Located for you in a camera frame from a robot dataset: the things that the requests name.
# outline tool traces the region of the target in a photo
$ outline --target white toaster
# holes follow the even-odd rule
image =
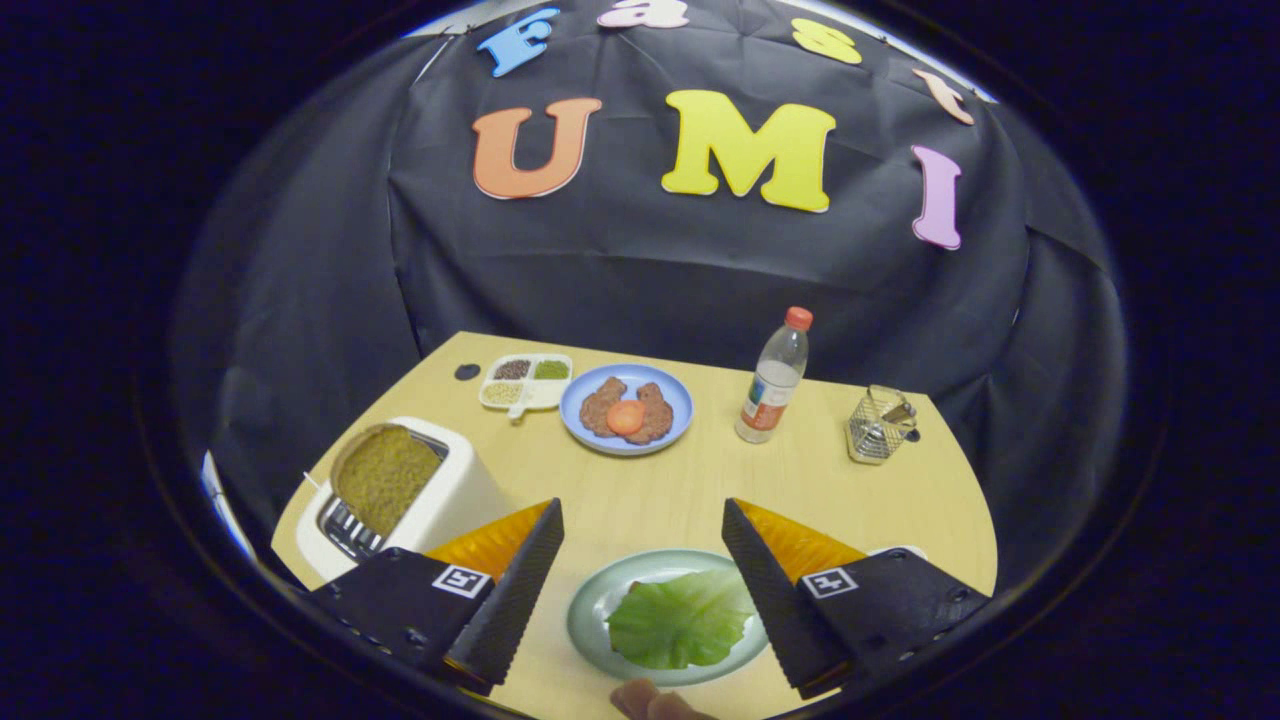
[[[325,583],[389,547],[426,552],[515,511],[465,437],[417,418],[388,423],[408,428],[440,456],[440,466],[387,537],[347,510],[333,492],[332,478],[319,486],[296,532],[303,560]]]

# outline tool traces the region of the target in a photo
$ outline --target wire mesh container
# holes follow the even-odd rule
[[[869,386],[845,425],[849,456],[859,462],[879,465],[914,429],[915,409],[906,396],[891,387]]]

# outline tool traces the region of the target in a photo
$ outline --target plastic bottle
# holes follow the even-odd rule
[[[755,379],[733,425],[746,442],[764,442],[778,427],[782,411],[791,402],[791,395],[809,363],[809,336],[805,333],[812,324],[813,313],[790,307],[786,324],[764,343],[755,364]]]

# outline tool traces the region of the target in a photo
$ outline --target yellow letter m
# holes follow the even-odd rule
[[[722,92],[677,90],[667,104],[680,110],[676,167],[662,176],[667,192],[710,195],[719,181],[710,173],[716,154],[733,195],[742,197],[773,163],[773,177],[760,196],[773,205],[824,213],[831,199],[822,191],[822,160],[827,133],[836,118],[817,108],[787,104],[751,132],[751,127]]]

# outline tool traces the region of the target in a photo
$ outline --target tomato slice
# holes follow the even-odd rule
[[[620,400],[609,406],[604,424],[620,436],[639,432],[644,425],[644,402],[639,400]]]

